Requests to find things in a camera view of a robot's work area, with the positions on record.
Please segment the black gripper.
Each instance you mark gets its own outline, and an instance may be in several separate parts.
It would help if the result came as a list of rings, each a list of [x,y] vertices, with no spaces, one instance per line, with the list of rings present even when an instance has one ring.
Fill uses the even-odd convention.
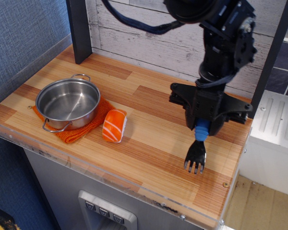
[[[186,126],[193,130],[199,118],[208,120],[209,136],[215,136],[230,120],[244,124],[253,110],[250,103],[229,96],[218,87],[199,88],[172,83],[170,89],[169,101],[185,109]]]

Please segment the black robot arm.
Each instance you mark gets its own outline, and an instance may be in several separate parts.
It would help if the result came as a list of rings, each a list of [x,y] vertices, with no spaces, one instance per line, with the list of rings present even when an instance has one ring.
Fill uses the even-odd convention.
[[[171,84],[172,103],[185,109],[186,125],[197,141],[214,136],[229,120],[245,123],[252,105],[225,93],[225,86],[254,61],[255,15],[245,0],[167,0],[168,12],[181,23],[204,30],[204,60],[195,85]]]

